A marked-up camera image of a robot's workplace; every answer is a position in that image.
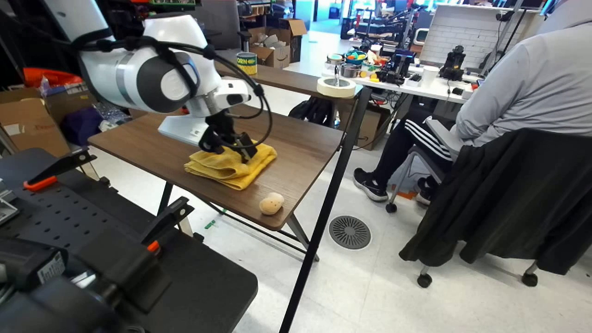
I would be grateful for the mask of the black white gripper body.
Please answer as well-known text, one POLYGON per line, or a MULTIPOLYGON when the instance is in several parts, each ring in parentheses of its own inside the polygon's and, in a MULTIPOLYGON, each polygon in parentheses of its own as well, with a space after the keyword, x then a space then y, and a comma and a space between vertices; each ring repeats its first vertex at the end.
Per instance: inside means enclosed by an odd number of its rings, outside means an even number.
POLYGON ((198 96, 189 103, 187 114, 167 116, 158 131, 169 138, 198 147, 204 133, 211 129, 220 136, 224 149, 233 149, 235 140, 248 134, 235 131, 230 108, 248 99, 248 92, 211 92, 198 96))

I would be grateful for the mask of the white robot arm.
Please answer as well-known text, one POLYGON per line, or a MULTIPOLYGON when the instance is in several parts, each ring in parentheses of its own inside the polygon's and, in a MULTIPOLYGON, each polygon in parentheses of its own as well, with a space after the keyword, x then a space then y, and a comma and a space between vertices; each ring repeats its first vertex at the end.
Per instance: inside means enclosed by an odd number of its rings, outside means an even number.
POLYGON ((158 131, 211 153, 256 153, 237 133, 230 108, 252 97, 254 83, 226 79, 191 14, 148 16, 117 29, 98 0, 43 0, 76 51, 87 86, 119 107, 165 112, 158 131))

